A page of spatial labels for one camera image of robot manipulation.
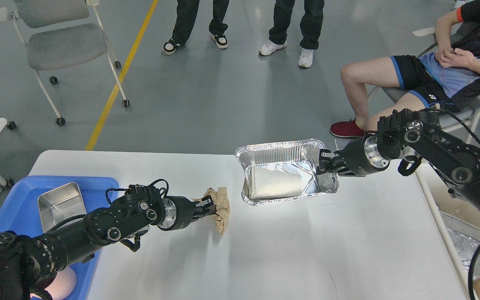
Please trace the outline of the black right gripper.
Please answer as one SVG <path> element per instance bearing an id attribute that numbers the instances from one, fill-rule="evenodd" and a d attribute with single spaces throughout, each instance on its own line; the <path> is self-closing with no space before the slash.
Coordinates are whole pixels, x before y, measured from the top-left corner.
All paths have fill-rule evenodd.
<path id="1" fill-rule="evenodd" d="M 390 162 L 380 154 L 377 142 L 377 136 L 365 135 L 333 153 L 330 150 L 321 149 L 317 175 L 334 173 L 365 177 L 384 171 Z"/>

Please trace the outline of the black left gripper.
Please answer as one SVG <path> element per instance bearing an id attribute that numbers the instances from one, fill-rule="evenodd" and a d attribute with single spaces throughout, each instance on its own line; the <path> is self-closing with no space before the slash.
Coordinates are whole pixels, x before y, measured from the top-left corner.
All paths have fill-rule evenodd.
<path id="1" fill-rule="evenodd" d="M 161 230 L 183 229 L 191 222 L 216 213 L 212 196 L 204 196 L 194 201 L 183 196 L 166 196 L 162 202 L 165 218 L 157 225 Z"/>

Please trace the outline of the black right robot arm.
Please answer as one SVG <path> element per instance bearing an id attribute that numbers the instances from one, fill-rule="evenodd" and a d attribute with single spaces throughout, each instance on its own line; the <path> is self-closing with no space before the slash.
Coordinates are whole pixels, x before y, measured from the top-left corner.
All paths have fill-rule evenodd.
<path id="1" fill-rule="evenodd" d="M 442 130 L 441 110 L 393 111 L 381 117 L 377 131 L 352 140 L 345 148 L 327 157 L 319 152 L 316 174 L 338 173 L 359 176 L 384 171 L 391 160 L 402 158 L 398 171 L 411 175 L 427 160 L 445 182 L 450 194 L 474 205 L 480 211 L 480 145 L 467 144 Z M 480 245 L 473 254 L 468 275 L 469 298 L 475 299 L 473 273 L 480 255 Z"/>

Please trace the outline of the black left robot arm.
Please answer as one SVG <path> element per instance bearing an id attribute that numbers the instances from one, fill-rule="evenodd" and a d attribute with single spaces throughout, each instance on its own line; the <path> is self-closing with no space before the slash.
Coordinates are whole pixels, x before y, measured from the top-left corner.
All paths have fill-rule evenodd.
<path id="1" fill-rule="evenodd" d="M 76 262 L 91 260 L 107 245 L 122 243 L 132 251 L 149 225 L 178 230 L 217 212 L 211 195 L 200 201 L 168 195 L 168 185 L 130 185 L 124 195 L 85 215 L 70 217 L 36 237 L 0 232 L 0 300 L 28 300 L 46 290 L 56 275 Z"/>

